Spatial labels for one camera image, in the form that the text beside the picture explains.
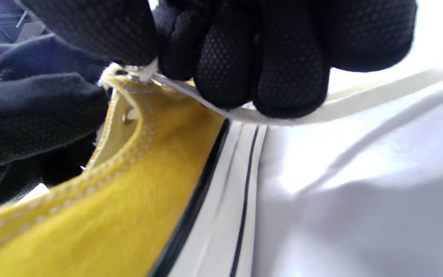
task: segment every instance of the metal eyelet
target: metal eyelet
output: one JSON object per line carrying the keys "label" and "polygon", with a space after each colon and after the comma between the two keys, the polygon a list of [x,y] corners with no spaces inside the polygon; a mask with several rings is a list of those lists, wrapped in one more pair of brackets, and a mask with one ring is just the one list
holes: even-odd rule
{"label": "metal eyelet", "polygon": [[141,81],[141,80],[139,79],[139,77],[137,77],[137,76],[135,76],[135,75],[131,75],[131,74],[127,74],[126,77],[127,77],[129,80],[131,80],[131,81],[133,81],[133,82],[136,82],[136,83],[138,83],[138,84],[143,84],[143,85],[153,86],[153,82],[151,82],[151,80],[150,80],[150,81],[147,81],[147,82],[143,82],[143,81]]}
{"label": "metal eyelet", "polygon": [[128,72],[126,70],[117,70],[114,75],[128,75]]}
{"label": "metal eyelet", "polygon": [[131,119],[129,117],[130,112],[133,111],[133,110],[134,110],[134,108],[131,107],[131,106],[127,107],[124,110],[124,114],[123,114],[123,123],[124,123],[124,125],[129,125],[129,124],[131,124],[135,120],[135,119]]}
{"label": "metal eyelet", "polygon": [[162,83],[160,83],[160,82],[158,82],[158,81],[156,81],[156,80],[153,80],[153,79],[152,79],[152,83],[155,84],[155,85],[157,85],[157,86],[159,86],[159,87],[166,87],[165,84],[162,84]]}

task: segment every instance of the white surface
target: white surface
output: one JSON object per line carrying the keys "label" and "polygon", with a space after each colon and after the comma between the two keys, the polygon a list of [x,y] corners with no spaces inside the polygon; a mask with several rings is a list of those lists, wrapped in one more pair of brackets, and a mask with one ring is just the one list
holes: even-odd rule
{"label": "white surface", "polygon": [[443,90],[270,128],[255,277],[443,277]]}
{"label": "white surface", "polygon": [[39,196],[42,196],[44,194],[49,193],[49,189],[42,183],[38,184],[37,187],[32,189],[27,195],[25,195],[23,198],[21,198],[15,205],[19,205],[25,202],[28,202],[32,199],[35,199]]}

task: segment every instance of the textured glove fabric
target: textured glove fabric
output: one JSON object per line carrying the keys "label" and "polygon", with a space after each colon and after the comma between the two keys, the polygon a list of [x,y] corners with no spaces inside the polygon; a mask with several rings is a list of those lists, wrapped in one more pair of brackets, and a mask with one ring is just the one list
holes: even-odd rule
{"label": "textured glove fabric", "polygon": [[95,85],[106,65],[52,35],[0,45],[0,204],[81,172],[107,111]]}
{"label": "textured glove fabric", "polygon": [[[270,117],[313,112],[331,67],[388,68],[408,53],[415,0],[21,0],[85,51],[129,65],[158,55],[222,108],[253,101]],[[155,23],[157,35],[153,30]]]}

